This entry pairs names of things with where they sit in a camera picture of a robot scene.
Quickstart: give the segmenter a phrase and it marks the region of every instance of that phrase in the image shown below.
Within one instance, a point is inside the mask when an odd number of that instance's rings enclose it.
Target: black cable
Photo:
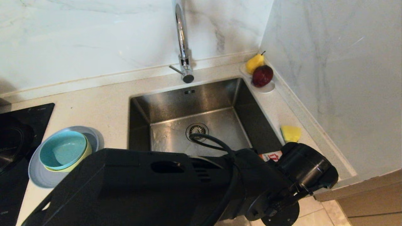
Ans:
[[[237,217],[237,215],[239,214],[241,208],[243,207],[243,204],[246,202],[246,199],[247,199],[247,188],[246,188],[246,184],[244,183],[244,180],[243,180],[242,171],[240,170],[240,168],[239,168],[239,166],[237,164],[235,164],[235,166],[239,170],[240,181],[242,182],[242,185],[243,185],[243,194],[244,195],[243,195],[243,200],[238,204],[238,206],[237,206],[235,212],[233,213],[233,216],[232,216],[231,219],[234,219],[234,218]]]
[[[221,150],[221,148],[219,148],[219,147],[199,142],[198,140],[195,139],[195,137],[203,137],[203,138],[206,138],[208,140],[215,142],[216,144],[218,144],[219,146],[222,147],[223,151],[226,151],[229,154],[230,162],[232,164],[232,176],[230,179],[229,187],[225,192],[225,195],[223,196],[223,198],[219,202],[219,204],[215,207],[213,212],[201,224],[201,226],[214,226],[216,224],[216,222],[218,222],[219,218],[221,218],[222,214],[225,212],[225,210],[230,202],[230,198],[237,185],[237,180],[239,177],[239,170],[238,170],[238,166],[236,165],[236,155],[235,155],[234,151],[229,148],[228,145],[226,145],[225,143],[223,143],[223,141],[221,141],[213,136],[210,136],[207,134],[190,134],[189,137],[193,142],[195,142],[197,144],[200,144],[205,147]]]

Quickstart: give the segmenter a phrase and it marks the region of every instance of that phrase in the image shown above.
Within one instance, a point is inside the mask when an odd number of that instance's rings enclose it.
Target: tiled floor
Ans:
[[[299,201],[299,218],[294,226],[351,226],[335,200],[320,203],[314,197]],[[224,220],[215,226],[265,226],[261,220],[249,222],[245,217]]]

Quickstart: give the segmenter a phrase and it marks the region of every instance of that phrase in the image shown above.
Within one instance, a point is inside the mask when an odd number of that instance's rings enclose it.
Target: apple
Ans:
[[[263,87],[268,84],[273,77],[274,71],[272,68],[268,65],[262,65],[255,69],[254,73],[252,74],[251,83],[255,87]]]

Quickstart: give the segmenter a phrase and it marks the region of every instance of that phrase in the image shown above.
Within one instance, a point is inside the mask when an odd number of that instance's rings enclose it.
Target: faucet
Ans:
[[[180,54],[178,60],[180,69],[170,65],[169,67],[181,74],[181,79],[185,83],[190,83],[194,80],[193,70],[190,65],[190,50],[188,49],[186,22],[184,20],[183,4],[181,0],[173,0],[173,10],[176,17],[178,45]]]

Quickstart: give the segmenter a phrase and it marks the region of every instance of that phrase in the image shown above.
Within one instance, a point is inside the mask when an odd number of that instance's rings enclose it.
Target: yellow bowl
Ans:
[[[76,161],[73,165],[71,165],[71,166],[69,166],[69,167],[67,167],[67,168],[65,168],[65,169],[62,169],[62,170],[53,170],[53,169],[51,169],[51,168],[47,168],[46,166],[44,166],[45,167],[45,169],[47,169],[47,170],[49,170],[49,171],[51,171],[51,172],[70,172],[70,171],[72,171],[76,166],[78,166],[78,164],[82,161],[82,160],[84,160],[84,158],[86,158],[88,155],[90,155],[91,153],[92,153],[92,147],[91,147],[91,144],[89,143],[89,141],[88,141],[88,139],[85,137],[85,140],[86,140],[86,148],[85,148],[85,151],[84,151],[84,153],[82,154],[82,156],[78,159],[78,161]]]

